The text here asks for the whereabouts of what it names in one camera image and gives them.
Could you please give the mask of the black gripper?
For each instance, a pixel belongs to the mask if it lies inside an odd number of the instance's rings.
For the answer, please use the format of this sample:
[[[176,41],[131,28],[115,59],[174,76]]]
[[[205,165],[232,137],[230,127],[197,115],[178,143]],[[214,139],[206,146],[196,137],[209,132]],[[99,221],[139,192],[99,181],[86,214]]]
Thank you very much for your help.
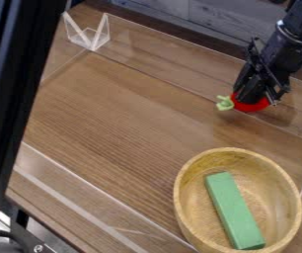
[[[290,91],[289,75],[302,68],[302,30],[278,21],[266,43],[253,38],[248,47],[248,62],[233,86],[236,100],[248,105],[261,100],[276,106]]]

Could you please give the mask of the black robot arm link foreground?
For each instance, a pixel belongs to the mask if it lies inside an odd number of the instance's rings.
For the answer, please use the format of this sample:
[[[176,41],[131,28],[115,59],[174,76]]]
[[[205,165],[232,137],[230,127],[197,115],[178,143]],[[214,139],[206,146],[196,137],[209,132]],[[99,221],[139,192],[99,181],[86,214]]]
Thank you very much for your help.
[[[0,0],[0,207],[66,0]]]

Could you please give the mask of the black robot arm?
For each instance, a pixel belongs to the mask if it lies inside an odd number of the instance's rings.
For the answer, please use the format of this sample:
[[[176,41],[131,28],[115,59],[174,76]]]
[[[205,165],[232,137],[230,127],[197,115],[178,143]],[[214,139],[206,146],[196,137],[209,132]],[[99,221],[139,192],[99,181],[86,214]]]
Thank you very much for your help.
[[[230,99],[241,112],[274,105],[290,91],[289,76],[302,68],[302,0],[290,0],[285,16],[264,42],[250,39],[246,63],[233,86]]]

